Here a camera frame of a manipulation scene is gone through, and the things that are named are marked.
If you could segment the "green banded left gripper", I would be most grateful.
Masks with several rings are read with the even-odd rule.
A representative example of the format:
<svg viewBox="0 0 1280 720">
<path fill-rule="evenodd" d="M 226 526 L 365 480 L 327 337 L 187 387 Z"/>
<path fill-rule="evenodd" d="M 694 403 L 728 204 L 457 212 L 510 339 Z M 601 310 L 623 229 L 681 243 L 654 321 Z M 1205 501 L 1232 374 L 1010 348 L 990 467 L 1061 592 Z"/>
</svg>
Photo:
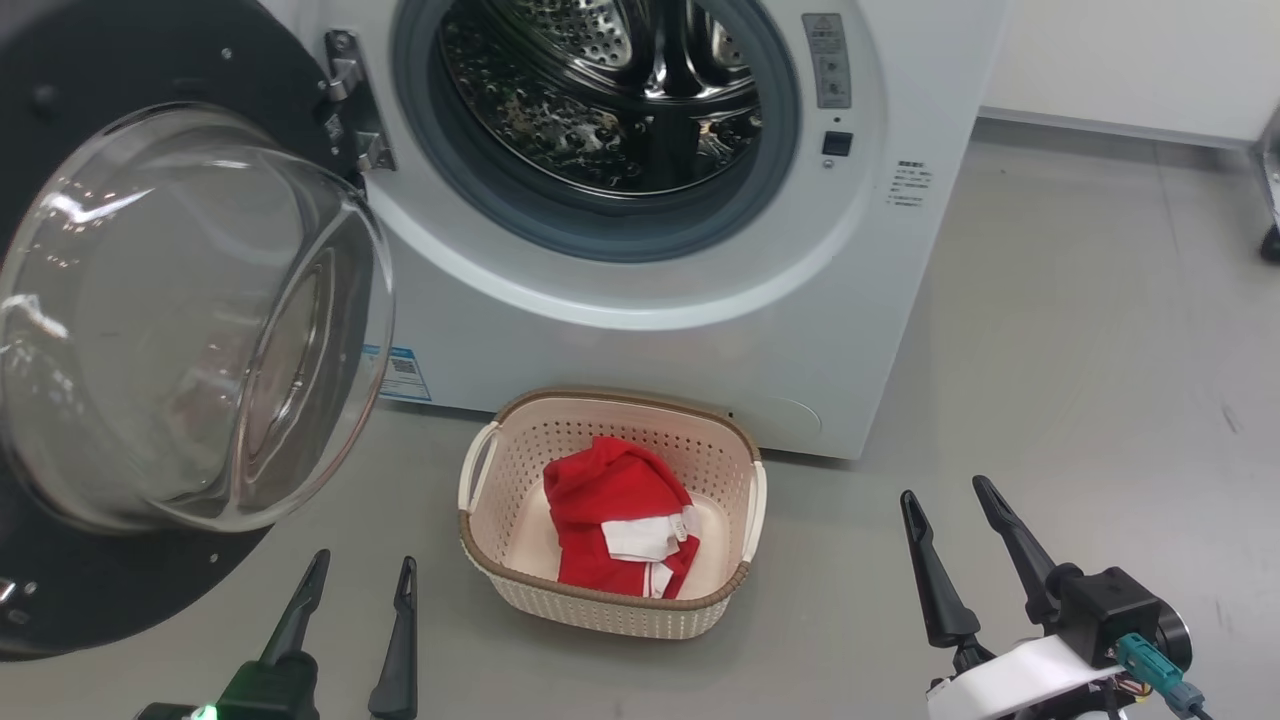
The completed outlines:
<svg viewBox="0 0 1280 720">
<path fill-rule="evenodd" d="M 150 703 L 134 720 L 319 720 L 317 662 L 301 650 L 330 560 L 330 550 L 311 557 L 259 661 L 243 664 L 218 700 L 198 706 Z M 396 620 L 367 701 L 370 720 L 416 720 L 419 715 L 417 588 L 416 560 L 404 556 L 392 600 Z"/>
</svg>

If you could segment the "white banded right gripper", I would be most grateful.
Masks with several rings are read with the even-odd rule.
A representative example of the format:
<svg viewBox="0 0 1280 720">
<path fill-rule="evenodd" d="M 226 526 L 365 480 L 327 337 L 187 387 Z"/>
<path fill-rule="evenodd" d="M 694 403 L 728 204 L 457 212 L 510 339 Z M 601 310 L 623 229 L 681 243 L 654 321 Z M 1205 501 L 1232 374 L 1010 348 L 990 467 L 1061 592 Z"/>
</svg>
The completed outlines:
<svg viewBox="0 0 1280 720">
<path fill-rule="evenodd" d="M 1057 564 L 988 477 L 975 475 L 972 484 L 989 527 L 1012 561 L 1027 596 L 1029 621 L 1055 626 L 1060 607 L 1047 580 Z M 934 532 L 920 501 L 906 489 L 899 502 L 929 646 L 960 648 L 977 641 L 980 623 L 961 601 L 934 548 Z M 1057 635 L 1027 641 L 928 691 L 928 719 L 997 720 L 1121 671 L 1116 664 L 1093 667 Z"/>
</svg>

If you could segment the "red and white garment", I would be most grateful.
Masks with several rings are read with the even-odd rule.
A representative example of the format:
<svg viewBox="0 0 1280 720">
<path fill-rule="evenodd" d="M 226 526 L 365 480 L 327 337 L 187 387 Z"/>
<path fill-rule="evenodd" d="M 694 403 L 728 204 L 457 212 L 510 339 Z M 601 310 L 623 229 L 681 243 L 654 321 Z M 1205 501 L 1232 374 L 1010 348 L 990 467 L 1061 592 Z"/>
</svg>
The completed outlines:
<svg viewBox="0 0 1280 720">
<path fill-rule="evenodd" d="M 559 544 L 557 580 L 608 594 L 676 600 L 700 550 L 691 495 L 666 461 L 614 437 L 543 471 Z"/>
</svg>

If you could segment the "cream perforated laundry basket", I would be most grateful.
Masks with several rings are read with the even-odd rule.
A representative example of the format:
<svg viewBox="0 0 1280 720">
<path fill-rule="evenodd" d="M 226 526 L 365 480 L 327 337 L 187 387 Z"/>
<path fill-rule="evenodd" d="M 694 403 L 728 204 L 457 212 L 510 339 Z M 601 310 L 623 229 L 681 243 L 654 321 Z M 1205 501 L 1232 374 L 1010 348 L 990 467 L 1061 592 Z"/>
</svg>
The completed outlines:
<svg viewBox="0 0 1280 720">
<path fill-rule="evenodd" d="M 650 450 L 691 495 L 701 547 L 672 600 L 556 579 L 561 547 L 543 471 L 598 436 Z M 710 630 L 746 583 L 767 493 L 759 448 L 724 413 L 612 388 L 544 388 L 508 404 L 474 437 L 458 483 L 460 541 L 497 593 L 522 612 L 594 632 L 687 641 Z"/>
</svg>

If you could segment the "white washing machine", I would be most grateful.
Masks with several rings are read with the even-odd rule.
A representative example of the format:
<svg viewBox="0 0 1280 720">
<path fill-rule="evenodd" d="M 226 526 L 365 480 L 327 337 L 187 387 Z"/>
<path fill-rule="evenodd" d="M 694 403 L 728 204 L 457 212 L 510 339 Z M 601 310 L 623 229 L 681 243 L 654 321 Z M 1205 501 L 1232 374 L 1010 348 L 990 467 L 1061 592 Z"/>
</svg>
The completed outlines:
<svg viewBox="0 0 1280 720">
<path fill-rule="evenodd" d="M 424 155 L 397 97 L 399 0 L 262 0 L 320 54 L 352 29 L 398 169 L 365 176 L 396 263 L 394 343 L 443 407 L 598 386 L 724 413 L 791 454 L 861 455 L 1014 0 L 764 0 L 801 135 L 782 191 L 722 243 L 658 263 L 571 258 L 488 220 Z M 804 13 L 840 13 L 852 106 L 817 106 Z M 855 135 L 849 158 L 826 131 Z"/>
</svg>

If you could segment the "grey rubber door gasket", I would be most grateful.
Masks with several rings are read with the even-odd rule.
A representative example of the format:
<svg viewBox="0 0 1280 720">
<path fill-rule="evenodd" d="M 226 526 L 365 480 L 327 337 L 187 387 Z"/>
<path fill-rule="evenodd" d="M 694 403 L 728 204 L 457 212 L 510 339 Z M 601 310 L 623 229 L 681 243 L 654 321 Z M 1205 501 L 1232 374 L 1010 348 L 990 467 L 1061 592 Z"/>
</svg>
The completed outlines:
<svg viewBox="0 0 1280 720">
<path fill-rule="evenodd" d="M 390 68 L 406 123 L 444 182 L 483 217 L 541 249 L 627 264 L 684 258 L 748 227 L 782 191 L 801 135 L 794 59 L 764 0 L 698 0 L 741 47 L 764 127 L 748 158 L 677 193 L 589 193 L 529 165 L 462 104 L 442 59 L 442 18 L 454 0 L 399 0 Z"/>
</svg>

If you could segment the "metal door hinge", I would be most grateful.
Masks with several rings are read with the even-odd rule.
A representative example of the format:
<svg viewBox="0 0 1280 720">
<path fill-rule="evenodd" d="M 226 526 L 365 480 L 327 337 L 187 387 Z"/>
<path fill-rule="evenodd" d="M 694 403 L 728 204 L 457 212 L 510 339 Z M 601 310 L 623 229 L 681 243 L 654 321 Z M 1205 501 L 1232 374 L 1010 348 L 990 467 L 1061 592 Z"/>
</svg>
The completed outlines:
<svg viewBox="0 0 1280 720">
<path fill-rule="evenodd" d="M 390 136 L 372 88 L 372 70 L 352 29 L 329 29 L 324 36 L 329 67 L 326 94 L 332 113 L 325 119 L 333 141 L 347 141 L 360 173 L 398 169 Z"/>
</svg>

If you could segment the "blue energy label sticker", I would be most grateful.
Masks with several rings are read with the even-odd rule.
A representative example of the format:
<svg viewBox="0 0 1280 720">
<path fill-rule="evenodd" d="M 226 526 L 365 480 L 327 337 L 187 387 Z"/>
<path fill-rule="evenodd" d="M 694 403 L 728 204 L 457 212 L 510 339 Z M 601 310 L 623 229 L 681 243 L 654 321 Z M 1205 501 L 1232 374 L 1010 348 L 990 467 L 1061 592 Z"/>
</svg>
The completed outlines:
<svg viewBox="0 0 1280 720">
<path fill-rule="evenodd" d="M 390 346 L 379 397 L 406 404 L 431 404 L 433 396 L 412 348 Z"/>
</svg>

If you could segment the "grey metal stand leg caster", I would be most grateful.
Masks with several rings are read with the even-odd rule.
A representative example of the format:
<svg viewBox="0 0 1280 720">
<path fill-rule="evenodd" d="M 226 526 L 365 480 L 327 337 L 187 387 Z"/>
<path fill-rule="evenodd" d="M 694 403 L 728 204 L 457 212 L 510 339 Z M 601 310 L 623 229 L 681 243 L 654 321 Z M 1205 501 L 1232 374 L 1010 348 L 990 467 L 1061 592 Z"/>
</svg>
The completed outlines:
<svg viewBox="0 0 1280 720">
<path fill-rule="evenodd" d="M 1280 104 L 1254 142 L 1251 156 L 1263 186 L 1272 222 L 1260 242 L 1260 256 L 1280 266 Z"/>
</svg>

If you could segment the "grey warning sticker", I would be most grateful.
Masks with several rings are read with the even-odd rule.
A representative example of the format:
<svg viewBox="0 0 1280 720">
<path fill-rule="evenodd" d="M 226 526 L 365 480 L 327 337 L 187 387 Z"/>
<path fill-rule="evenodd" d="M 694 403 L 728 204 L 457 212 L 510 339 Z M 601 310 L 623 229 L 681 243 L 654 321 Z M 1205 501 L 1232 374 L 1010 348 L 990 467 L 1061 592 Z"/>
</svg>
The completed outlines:
<svg viewBox="0 0 1280 720">
<path fill-rule="evenodd" d="M 840 13 L 801 14 L 810 54 L 819 109 L 847 110 L 852 106 L 849 37 Z"/>
</svg>

